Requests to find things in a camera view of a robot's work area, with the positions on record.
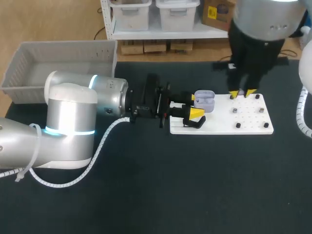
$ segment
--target cable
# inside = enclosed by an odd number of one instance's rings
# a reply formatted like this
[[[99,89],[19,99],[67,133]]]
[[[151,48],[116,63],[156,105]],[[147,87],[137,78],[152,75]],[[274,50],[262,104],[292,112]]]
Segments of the cable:
[[[285,50],[281,50],[281,52],[279,52],[280,55],[286,55],[288,57],[292,57],[292,58],[296,58],[298,57],[298,54],[293,51],[293,50],[288,50],[288,49],[285,49]]]
[[[34,153],[33,153],[33,156],[32,156],[32,158],[31,158],[30,162],[29,162],[28,165],[24,168],[23,171],[21,171],[21,172],[18,173],[18,176],[17,176],[15,182],[19,182],[21,179],[24,178],[26,172],[28,172],[28,171],[31,169],[31,167],[34,165],[34,163],[35,163],[35,161],[36,161],[36,159],[37,159],[37,157],[38,157],[39,148],[40,148],[40,145],[41,145],[41,136],[42,136],[41,128],[40,128],[39,125],[34,124],[34,123],[30,124],[29,126],[30,126],[30,127],[35,127],[35,128],[36,128],[36,131],[37,131],[37,142],[36,142],[36,146],[35,146],[35,150],[34,150]]]
[[[10,176],[10,175],[14,175],[14,174],[18,173],[18,176],[17,176],[15,182],[19,182],[21,179],[24,178],[24,175],[26,174],[26,172],[28,172],[28,170],[30,170],[31,167],[33,166],[33,164],[35,163],[35,161],[38,157],[39,147],[41,144],[41,128],[39,127],[39,125],[34,124],[34,123],[30,124],[29,126],[35,127],[36,131],[37,131],[37,142],[36,142],[35,150],[34,150],[34,153],[33,153],[33,156],[31,158],[30,162],[28,163],[28,165],[25,168],[17,168],[14,170],[10,170],[7,172],[0,173],[0,178]]]
[[[120,118],[120,119],[117,119],[116,121],[114,121],[109,127],[108,129],[106,130],[106,132],[104,133],[103,137],[102,137],[102,140],[100,142],[100,144],[98,145],[97,147],[97,151],[96,153],[94,154],[89,166],[87,167],[87,169],[81,174],[81,176],[79,176],[78,178],[76,178],[75,180],[71,181],[71,182],[68,182],[68,183],[65,183],[65,184],[52,184],[52,183],[49,183],[47,181],[44,181],[43,179],[41,179],[35,172],[34,170],[31,168],[29,170],[29,172],[31,173],[31,175],[33,176],[33,178],[38,181],[39,183],[45,185],[45,186],[48,186],[48,187],[51,187],[51,188],[66,188],[66,187],[70,187],[74,184],[77,184],[79,181],[81,181],[88,173],[89,171],[91,170],[91,168],[93,167],[98,155],[99,155],[99,152],[101,151],[102,147],[103,147],[103,144],[107,138],[107,136],[109,135],[109,133],[111,132],[111,130],[119,123],[122,123],[122,122],[130,122],[130,118],[129,117],[124,117],[124,118]]]
[[[303,132],[303,134],[312,138],[312,130],[306,125],[304,121],[304,108],[306,105],[308,93],[309,92],[307,91],[307,89],[303,86],[301,93],[300,93],[298,105],[297,105],[296,121],[297,121],[298,127]]]
[[[230,58],[231,56],[225,56],[225,57],[222,57],[222,58],[220,58],[219,60],[218,60],[218,62],[221,62],[221,61],[223,61],[224,59],[227,59],[227,58]]]
[[[16,168],[14,170],[10,170],[10,171],[7,171],[7,172],[0,173],[0,178],[6,177],[6,176],[10,176],[10,175],[14,175],[16,173],[21,172],[22,170],[23,170],[23,168]]]
[[[102,13],[102,8],[100,7],[99,9],[97,9],[97,12],[98,12],[99,14],[101,14],[101,13]],[[97,35],[98,35],[101,31],[103,31],[104,28],[105,28],[105,26],[102,27],[100,30],[98,30],[98,32],[97,32],[96,35],[94,36],[93,40],[95,40],[95,39],[97,38]]]
[[[98,30],[98,32],[97,32],[96,35],[94,36],[93,40],[95,40],[95,39],[97,38],[97,35],[98,35],[101,31],[103,31],[103,29],[105,29],[105,26],[102,27],[100,30]]]

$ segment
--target white plastic container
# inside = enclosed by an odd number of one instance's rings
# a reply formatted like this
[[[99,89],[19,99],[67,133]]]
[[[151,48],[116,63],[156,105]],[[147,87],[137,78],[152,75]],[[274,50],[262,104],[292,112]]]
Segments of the white plastic container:
[[[152,0],[142,0],[142,2],[140,4],[115,4],[110,1],[118,30],[148,30],[148,12]]]
[[[160,9],[161,28],[165,32],[193,30],[196,7],[200,0],[156,0]]]

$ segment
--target robotic arm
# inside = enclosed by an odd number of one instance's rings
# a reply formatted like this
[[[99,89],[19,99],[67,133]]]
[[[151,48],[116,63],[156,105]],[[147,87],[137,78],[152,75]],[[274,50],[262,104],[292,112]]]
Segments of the robotic arm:
[[[285,38],[297,29],[306,8],[312,12],[311,0],[238,1],[229,30],[233,55],[228,87],[232,98],[237,97],[244,75],[249,76],[243,87],[246,97],[259,88],[262,76],[274,66]],[[303,88],[297,109],[298,125],[308,136],[312,130],[304,123],[303,111],[308,91],[312,92],[311,65],[312,41],[305,47],[299,65],[300,79],[307,90]],[[191,107],[194,104],[192,93],[172,94],[170,84],[160,86],[156,76],[149,76],[142,86],[130,89],[124,79],[55,71],[46,81],[44,95],[48,104],[45,129],[38,132],[27,125],[0,118],[0,167],[17,168],[0,177],[23,172],[26,168],[44,185],[68,187],[90,171],[107,135],[120,122],[135,122],[138,117],[158,118],[162,127],[168,116],[181,117],[185,125],[194,128],[200,128],[205,122],[204,110]],[[184,105],[170,108],[171,101]],[[97,112],[122,118],[109,127],[92,157]],[[201,120],[193,122],[196,117]],[[39,139],[38,150],[34,151]],[[75,169],[88,164],[79,178],[63,185],[43,181],[30,168]]]

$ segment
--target floor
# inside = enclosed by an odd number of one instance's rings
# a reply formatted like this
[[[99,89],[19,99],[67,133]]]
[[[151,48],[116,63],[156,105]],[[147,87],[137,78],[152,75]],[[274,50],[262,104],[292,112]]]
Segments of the floor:
[[[97,13],[99,7],[100,0],[1,0],[0,74],[23,41],[93,40],[104,26],[102,14]],[[97,39],[106,39],[105,30]],[[287,40],[284,48],[296,51],[300,58],[296,40]],[[190,55],[123,56],[119,51],[118,61],[214,61],[230,54],[226,39],[200,39]],[[0,117],[5,116],[10,104],[10,98],[0,92]]]

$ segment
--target gray plastic basket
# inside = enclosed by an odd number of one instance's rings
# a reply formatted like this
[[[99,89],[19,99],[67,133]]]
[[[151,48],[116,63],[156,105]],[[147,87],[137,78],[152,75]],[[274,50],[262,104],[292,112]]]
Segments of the gray plastic basket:
[[[45,103],[44,84],[53,71],[114,77],[117,41],[23,42],[4,74],[0,90],[16,104]]]

